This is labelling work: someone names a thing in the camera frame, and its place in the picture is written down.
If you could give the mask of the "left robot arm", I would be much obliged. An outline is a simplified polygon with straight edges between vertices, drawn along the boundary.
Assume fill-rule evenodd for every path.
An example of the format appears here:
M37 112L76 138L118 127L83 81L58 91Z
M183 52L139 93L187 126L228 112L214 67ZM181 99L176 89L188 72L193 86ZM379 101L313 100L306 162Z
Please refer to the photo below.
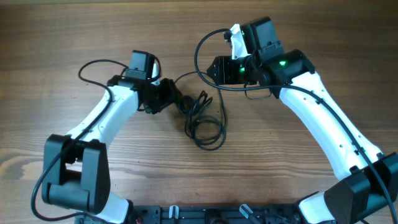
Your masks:
M107 83L104 95L90 114L65 135L45 142L43 173L31 197L34 215L45 221L74 218L77 223L143 223L131 200L111 191L108 149L125 122L138 111L156 114L175 103L179 92L172 80L161 77L160 60L135 50L129 65ZM73 214L45 217L36 198L72 209Z

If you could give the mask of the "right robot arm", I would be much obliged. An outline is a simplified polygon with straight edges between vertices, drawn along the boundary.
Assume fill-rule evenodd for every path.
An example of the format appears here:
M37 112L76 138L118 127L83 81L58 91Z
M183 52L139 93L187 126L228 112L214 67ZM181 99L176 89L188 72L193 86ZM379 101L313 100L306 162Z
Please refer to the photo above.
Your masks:
M219 56L203 79L225 91L268 89L290 108L325 153L338 182L300 199L294 223L356 223L388 207L397 220L397 154L385 155L349 120L300 50L285 52L270 18L221 29L231 55Z

